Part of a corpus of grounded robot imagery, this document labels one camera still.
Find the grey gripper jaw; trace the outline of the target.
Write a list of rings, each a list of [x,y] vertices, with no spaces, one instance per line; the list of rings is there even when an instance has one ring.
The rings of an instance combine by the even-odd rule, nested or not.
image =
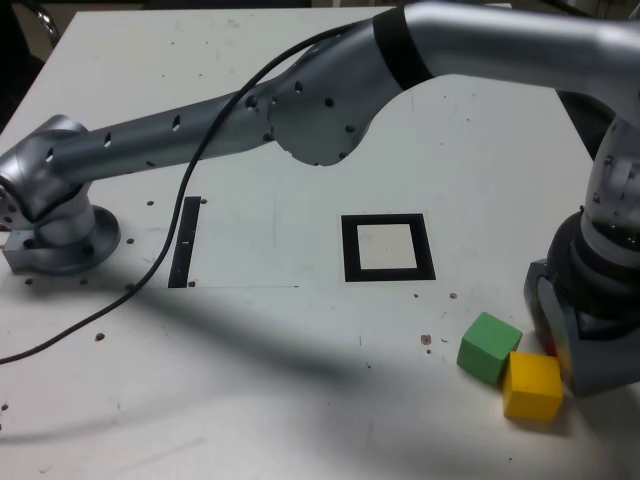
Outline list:
[[[588,332],[594,317],[575,312],[567,324],[564,381],[576,397],[586,397],[639,382],[639,327]]]
[[[536,338],[549,356],[555,357],[564,381],[574,380],[572,342],[575,336],[575,311],[556,291],[547,275],[547,264],[537,260],[529,265],[524,298],[534,325]]]

